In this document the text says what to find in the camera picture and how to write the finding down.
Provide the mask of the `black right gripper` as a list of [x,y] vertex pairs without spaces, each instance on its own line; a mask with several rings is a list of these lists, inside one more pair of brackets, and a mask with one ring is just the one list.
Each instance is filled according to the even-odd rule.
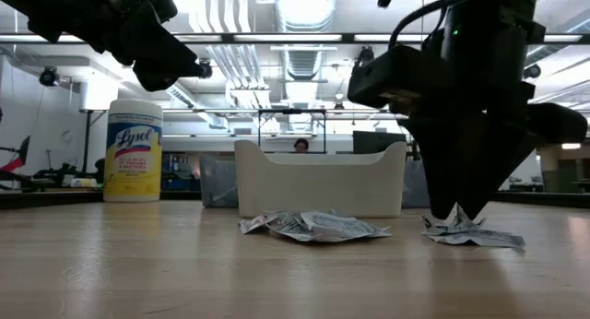
[[402,122],[418,144],[431,214],[437,219],[447,219],[456,202],[475,219],[530,155],[538,136],[550,143],[585,139],[587,121],[580,113],[548,102],[529,103],[535,90],[524,80],[526,52],[545,35],[544,27],[534,21],[535,9],[533,0],[438,0],[402,18],[391,34],[396,45],[407,25],[431,12],[441,13],[420,55],[424,69],[434,70],[439,63],[445,68],[434,78],[423,78],[407,97],[392,100],[392,112],[423,117],[447,107],[455,112],[486,111],[513,123],[493,124],[486,130],[457,194],[453,124],[434,118]]

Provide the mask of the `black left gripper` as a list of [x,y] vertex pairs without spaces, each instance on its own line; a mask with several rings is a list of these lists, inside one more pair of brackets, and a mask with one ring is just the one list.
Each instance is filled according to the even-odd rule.
[[28,18],[28,29],[57,43],[64,33],[108,51],[132,70],[146,91],[168,89],[180,77],[206,77],[206,64],[162,27],[173,0],[1,0]]

